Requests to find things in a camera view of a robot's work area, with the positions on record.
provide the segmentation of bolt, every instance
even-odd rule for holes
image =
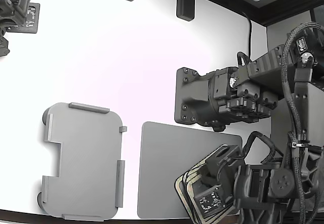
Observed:
[[[308,57],[307,62],[313,63],[313,61],[314,61],[314,58],[313,57]]]

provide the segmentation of gray plastic lid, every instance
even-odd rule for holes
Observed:
[[[69,220],[111,219],[123,206],[120,117],[109,109],[58,103],[43,115],[45,142],[60,144],[59,176],[43,176],[39,206]]]

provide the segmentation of black shelf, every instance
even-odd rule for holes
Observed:
[[[263,26],[269,26],[324,4],[324,0],[276,0],[258,8],[244,0],[209,1],[240,15],[246,13],[252,21]],[[177,17],[186,21],[194,19],[194,7],[194,0],[177,0]]]

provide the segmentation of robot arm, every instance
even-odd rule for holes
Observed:
[[[305,198],[314,195],[316,213],[320,200],[318,168],[324,144],[311,142],[310,132],[314,129],[310,129],[308,102],[316,100],[311,98],[312,87],[320,93],[324,90],[324,53],[311,28],[323,31],[318,24],[303,24],[292,31],[286,44],[255,61],[239,52],[237,67],[204,76],[189,68],[177,71],[177,123],[198,123],[220,132],[234,122],[254,123],[270,117],[279,100],[287,101],[291,113],[288,143],[287,138],[273,143],[255,131],[242,151],[223,146],[206,159],[198,170],[199,184],[205,188],[196,195],[206,201],[216,193],[221,204],[208,208],[197,205],[195,211],[202,213],[200,221],[234,206],[240,210],[240,223],[282,223],[287,209],[299,199],[300,223],[304,224]],[[316,130],[321,133],[321,125]],[[244,159],[255,138],[266,143],[270,153],[261,165],[247,165]],[[286,143],[285,153],[275,146]],[[274,159],[276,151],[281,157]]]
[[[0,0],[0,57],[10,52],[8,41],[4,38],[6,29],[18,27],[21,30],[26,22],[29,2],[30,0]]]

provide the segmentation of white table surface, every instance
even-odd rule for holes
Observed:
[[[31,1],[41,3],[38,34],[7,33],[11,53],[0,59],[0,209],[44,214],[36,197],[42,176],[57,175],[58,148],[43,142],[42,115],[78,102],[110,108],[128,126],[124,208],[114,218],[138,219],[142,124],[176,125],[177,69],[235,66],[236,53],[247,53],[248,23],[207,0],[196,0],[192,22],[175,16],[176,0]],[[266,28],[253,23],[252,39],[255,59],[267,52]],[[245,142],[253,130],[270,134],[270,120],[226,132]],[[259,163],[266,149],[253,148],[248,161]]]

